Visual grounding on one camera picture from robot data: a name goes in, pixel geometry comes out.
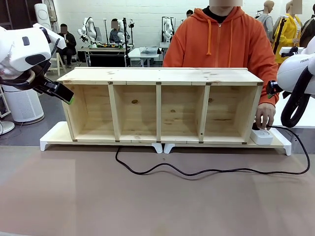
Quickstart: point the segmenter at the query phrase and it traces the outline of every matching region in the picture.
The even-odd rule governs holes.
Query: wooden box
[[[74,141],[246,144],[263,82],[247,69],[78,67],[59,79]]]

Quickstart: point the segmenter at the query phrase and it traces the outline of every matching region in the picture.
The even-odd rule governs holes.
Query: man in orange hoodie
[[[177,29],[163,66],[248,68],[264,81],[257,126],[273,124],[279,97],[268,99],[266,85],[277,80],[278,65],[263,25],[240,7],[195,9]]]

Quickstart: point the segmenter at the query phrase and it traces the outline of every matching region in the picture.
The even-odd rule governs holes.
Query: shelf compartment
[[[247,143],[260,93],[256,86],[211,86],[204,143]]]
[[[71,105],[64,104],[70,134],[79,142],[115,142],[107,85],[68,85],[74,92]]]
[[[156,86],[110,85],[116,140],[157,142]]]
[[[161,142],[200,142],[205,86],[161,87]]]

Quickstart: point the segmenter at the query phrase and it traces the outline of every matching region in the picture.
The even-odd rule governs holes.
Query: hoodie drawstring
[[[208,19],[209,32],[208,32],[208,52],[207,55],[211,55],[211,21]]]
[[[232,40],[233,40],[233,20],[231,20],[231,41],[230,41],[230,53],[228,58],[228,67],[231,67],[231,57],[232,57]]]

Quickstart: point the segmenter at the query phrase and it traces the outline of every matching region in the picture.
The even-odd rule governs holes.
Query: brick wall
[[[255,16],[257,10],[263,9],[265,0],[243,0],[243,10]],[[274,0],[275,7],[271,16],[274,22],[280,14],[285,14],[285,4],[288,0]],[[171,16],[176,18],[176,28],[181,19],[186,17],[186,11],[195,7],[204,8],[207,0],[54,0],[58,22],[66,23],[69,31],[75,36],[78,48],[84,45],[79,40],[77,30],[82,28],[85,17],[93,17],[96,27],[100,27],[104,41],[105,27],[103,18],[108,20],[107,30],[110,32],[110,22],[113,18],[131,18],[135,22],[133,29],[136,47],[157,46],[161,39],[161,18]],[[311,0],[303,0],[303,14],[299,15],[302,22],[308,20],[313,13]]]

